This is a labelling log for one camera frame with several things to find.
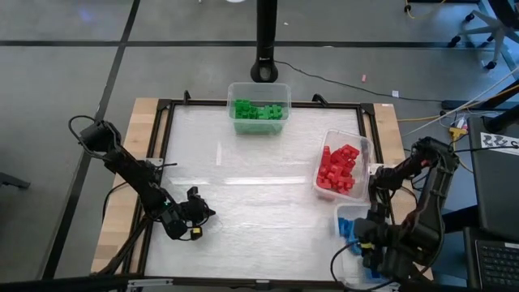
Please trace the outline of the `black stand beam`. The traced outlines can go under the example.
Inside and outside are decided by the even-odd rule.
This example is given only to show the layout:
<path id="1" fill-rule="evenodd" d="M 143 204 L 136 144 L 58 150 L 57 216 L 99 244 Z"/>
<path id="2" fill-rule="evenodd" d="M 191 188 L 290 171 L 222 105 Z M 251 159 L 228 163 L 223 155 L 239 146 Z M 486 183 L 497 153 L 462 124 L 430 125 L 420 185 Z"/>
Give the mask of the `black stand beam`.
<path id="1" fill-rule="evenodd" d="M 519 79 L 512 82 L 505 89 L 498 92 L 495 96 L 482 101 L 455 101 L 444 100 L 441 102 L 442 110 L 494 110 L 506 111 L 519 105 Z"/>
<path id="2" fill-rule="evenodd" d="M 501 132 L 514 123 L 519 123 L 519 105 L 515 105 L 502 114 L 494 118 L 486 119 L 483 122 L 485 128 L 492 133 Z"/>

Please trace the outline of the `grey office chair base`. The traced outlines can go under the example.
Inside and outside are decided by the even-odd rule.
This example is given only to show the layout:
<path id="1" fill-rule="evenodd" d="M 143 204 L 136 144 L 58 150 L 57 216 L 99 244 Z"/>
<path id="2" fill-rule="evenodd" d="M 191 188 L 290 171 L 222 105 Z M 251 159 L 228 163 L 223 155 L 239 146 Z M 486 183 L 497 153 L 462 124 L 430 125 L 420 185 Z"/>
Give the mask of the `grey office chair base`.
<path id="1" fill-rule="evenodd" d="M 479 18 L 486 26 L 461 30 L 451 39 L 447 47 L 452 48 L 456 46 L 462 36 L 488 34 L 487 42 L 495 42 L 493 58 L 484 66 L 489 71 L 497 65 L 498 55 L 503 47 L 505 38 L 519 44 L 519 0 L 488 0 L 488 2 L 494 11 L 495 17 L 484 14 L 481 11 L 472 10 L 464 18 L 463 23 L 467 24 L 474 18 Z"/>

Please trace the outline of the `dark furniture foot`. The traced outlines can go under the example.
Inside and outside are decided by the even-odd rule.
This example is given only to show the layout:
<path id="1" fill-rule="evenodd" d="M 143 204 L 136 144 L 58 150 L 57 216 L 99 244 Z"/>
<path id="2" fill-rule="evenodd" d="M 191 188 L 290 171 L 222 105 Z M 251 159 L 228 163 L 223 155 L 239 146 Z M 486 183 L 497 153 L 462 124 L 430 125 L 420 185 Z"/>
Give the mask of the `dark furniture foot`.
<path id="1" fill-rule="evenodd" d="M 19 189 L 28 189 L 31 183 L 12 175 L 0 172 L 0 186 L 12 186 Z"/>

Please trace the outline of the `black metal table frame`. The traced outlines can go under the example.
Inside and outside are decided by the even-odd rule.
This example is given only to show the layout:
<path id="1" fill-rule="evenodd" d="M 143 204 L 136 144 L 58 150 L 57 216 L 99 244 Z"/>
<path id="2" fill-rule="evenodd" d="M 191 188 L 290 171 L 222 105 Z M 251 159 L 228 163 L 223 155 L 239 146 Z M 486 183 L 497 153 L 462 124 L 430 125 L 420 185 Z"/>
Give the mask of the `black metal table frame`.
<path id="1" fill-rule="evenodd" d="M 166 102 L 167 111 L 165 114 L 159 115 L 160 126 L 159 132 L 163 139 L 158 144 L 159 154 L 165 159 L 169 135 L 172 128 L 174 109 L 184 105 L 182 100 L 168 100 Z M 223 100 L 191 100 L 189 105 L 194 106 L 224 106 L 226 103 Z M 391 104 L 346 104 L 346 103 L 332 103 L 323 107 L 315 102 L 296 102 L 293 105 L 294 109 L 332 109 L 332 110 L 354 110 L 357 114 L 358 132 L 366 135 L 373 143 L 373 159 L 375 161 L 382 161 L 390 165 L 395 165 L 401 162 L 405 155 L 401 142 L 399 127 L 395 114 L 395 109 Z M 367 204 L 365 202 L 352 202 L 347 200 L 327 200 L 333 202 L 335 208 L 338 204 Z M 148 249 L 152 237 L 153 226 L 158 223 L 151 224 L 145 231 L 141 243 L 135 249 L 135 257 L 132 261 L 131 267 L 134 271 L 143 273 L 145 275 L 145 268 L 148 257 Z M 329 271 L 331 277 L 327 281 L 310 281 L 310 280 L 268 280 L 268 279 L 253 279 L 253 278 L 215 278 L 215 277 L 169 277 L 173 278 L 174 283 L 181 286 L 261 286 L 268 285 L 270 287 L 304 287 L 304 288 L 319 288 L 332 289 L 337 280 L 333 272 L 333 263 L 336 257 L 344 251 L 344 248 L 335 251 L 329 262 Z"/>

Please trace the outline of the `silver metal bracket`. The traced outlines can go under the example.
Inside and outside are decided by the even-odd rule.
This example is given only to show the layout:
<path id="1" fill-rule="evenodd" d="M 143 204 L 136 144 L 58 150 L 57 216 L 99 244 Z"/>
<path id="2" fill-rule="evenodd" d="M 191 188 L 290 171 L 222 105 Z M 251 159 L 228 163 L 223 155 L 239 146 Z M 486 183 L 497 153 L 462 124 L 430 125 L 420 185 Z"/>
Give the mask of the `silver metal bracket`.
<path id="1" fill-rule="evenodd" d="M 147 287 L 172 286 L 173 284 L 173 278 L 133 279 L 127 282 L 126 292 L 140 292 Z"/>

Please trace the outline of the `black case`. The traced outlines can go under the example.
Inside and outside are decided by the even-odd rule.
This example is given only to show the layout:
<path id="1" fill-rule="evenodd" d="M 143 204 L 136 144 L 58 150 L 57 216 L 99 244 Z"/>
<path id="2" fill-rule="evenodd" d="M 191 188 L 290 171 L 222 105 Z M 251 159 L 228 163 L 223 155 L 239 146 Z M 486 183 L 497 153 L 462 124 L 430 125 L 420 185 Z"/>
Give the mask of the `black case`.
<path id="1" fill-rule="evenodd" d="M 488 233 L 519 241 L 519 156 L 482 148 L 480 133 L 488 117 L 470 118 L 469 141 L 480 226 Z M 519 125 L 497 135 L 519 138 Z"/>

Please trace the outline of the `black laptop keyboard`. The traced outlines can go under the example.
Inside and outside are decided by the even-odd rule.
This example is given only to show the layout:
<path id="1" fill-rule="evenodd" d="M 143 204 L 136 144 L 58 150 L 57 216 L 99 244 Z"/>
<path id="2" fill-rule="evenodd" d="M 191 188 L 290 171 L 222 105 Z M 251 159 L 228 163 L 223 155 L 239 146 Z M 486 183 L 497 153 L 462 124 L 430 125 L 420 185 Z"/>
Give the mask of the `black laptop keyboard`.
<path id="1" fill-rule="evenodd" d="M 519 292 L 519 243 L 476 240 L 480 286 L 486 292 Z"/>

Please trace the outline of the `large red building block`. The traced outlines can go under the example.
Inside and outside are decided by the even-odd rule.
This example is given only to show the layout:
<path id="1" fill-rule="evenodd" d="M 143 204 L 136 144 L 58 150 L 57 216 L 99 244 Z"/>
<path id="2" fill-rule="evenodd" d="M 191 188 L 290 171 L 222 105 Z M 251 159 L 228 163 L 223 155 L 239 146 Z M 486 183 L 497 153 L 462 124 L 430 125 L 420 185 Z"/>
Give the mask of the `large red building block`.
<path id="1" fill-rule="evenodd" d="M 357 158 L 357 156 L 359 155 L 359 153 L 360 153 L 360 151 L 350 144 L 345 144 L 341 148 L 341 154 L 344 157 L 347 157 L 348 159 L 355 160 Z"/>

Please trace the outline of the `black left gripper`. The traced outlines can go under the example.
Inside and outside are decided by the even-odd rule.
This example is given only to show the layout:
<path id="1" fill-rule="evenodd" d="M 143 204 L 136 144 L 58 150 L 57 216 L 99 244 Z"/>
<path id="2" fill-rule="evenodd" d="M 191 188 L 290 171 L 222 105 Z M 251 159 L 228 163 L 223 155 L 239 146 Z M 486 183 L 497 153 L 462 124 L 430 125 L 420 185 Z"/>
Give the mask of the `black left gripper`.
<path id="1" fill-rule="evenodd" d="M 195 241 L 203 236 L 203 229 L 199 226 L 192 227 L 191 222 L 204 223 L 215 214 L 216 212 L 210 209 L 206 201 L 199 195 L 198 187 L 191 187 L 187 191 L 187 201 L 163 203 L 160 223 L 171 239 L 182 240 L 182 236 L 190 231 L 190 240 Z M 201 233 L 193 233 L 194 228 L 200 228 Z"/>

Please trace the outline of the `white printed label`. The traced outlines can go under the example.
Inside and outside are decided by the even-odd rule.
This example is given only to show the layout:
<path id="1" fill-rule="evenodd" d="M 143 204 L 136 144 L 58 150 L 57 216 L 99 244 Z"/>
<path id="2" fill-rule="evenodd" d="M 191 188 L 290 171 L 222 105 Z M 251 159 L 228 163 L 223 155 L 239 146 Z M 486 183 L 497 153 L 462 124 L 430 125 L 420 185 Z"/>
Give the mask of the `white printed label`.
<path id="1" fill-rule="evenodd" d="M 489 148 L 491 151 L 519 156 L 519 138 L 481 132 L 480 143 L 482 148 Z"/>

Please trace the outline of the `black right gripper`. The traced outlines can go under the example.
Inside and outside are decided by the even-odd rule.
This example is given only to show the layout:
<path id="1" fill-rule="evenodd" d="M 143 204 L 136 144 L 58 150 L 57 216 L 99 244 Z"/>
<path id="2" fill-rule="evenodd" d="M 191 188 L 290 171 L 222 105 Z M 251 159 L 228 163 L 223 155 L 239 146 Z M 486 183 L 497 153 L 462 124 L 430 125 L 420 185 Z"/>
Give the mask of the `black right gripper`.
<path id="1" fill-rule="evenodd" d="M 399 239 L 396 226 L 378 225 L 376 222 L 357 218 L 354 236 L 360 243 L 374 243 L 375 249 L 362 249 L 362 265 L 383 276 L 409 276 L 410 254 Z"/>

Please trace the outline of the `deep clear plastic bin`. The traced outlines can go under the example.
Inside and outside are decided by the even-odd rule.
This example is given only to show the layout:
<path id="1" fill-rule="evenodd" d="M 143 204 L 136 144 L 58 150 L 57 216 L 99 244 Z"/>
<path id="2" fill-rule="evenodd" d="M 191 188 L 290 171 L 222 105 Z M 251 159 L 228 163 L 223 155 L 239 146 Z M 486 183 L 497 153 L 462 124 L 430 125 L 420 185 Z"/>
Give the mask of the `deep clear plastic bin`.
<path id="1" fill-rule="evenodd" d="M 281 119 L 235 119 L 235 100 L 249 100 L 251 106 L 265 107 L 280 105 Z M 227 112 L 234 130 L 238 135 L 278 135 L 290 119 L 291 89 L 286 84 L 278 83 L 232 83 L 228 87 Z"/>

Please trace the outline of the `black stand pole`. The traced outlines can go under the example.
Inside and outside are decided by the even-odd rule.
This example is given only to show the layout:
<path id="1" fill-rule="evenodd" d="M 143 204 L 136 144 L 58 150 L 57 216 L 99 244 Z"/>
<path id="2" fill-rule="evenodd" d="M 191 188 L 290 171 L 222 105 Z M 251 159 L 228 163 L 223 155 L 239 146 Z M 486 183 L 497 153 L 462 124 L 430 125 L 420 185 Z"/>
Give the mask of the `black stand pole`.
<path id="1" fill-rule="evenodd" d="M 256 1 L 256 55 L 251 78 L 256 83 L 274 83 L 278 69 L 274 60 L 278 0 Z"/>

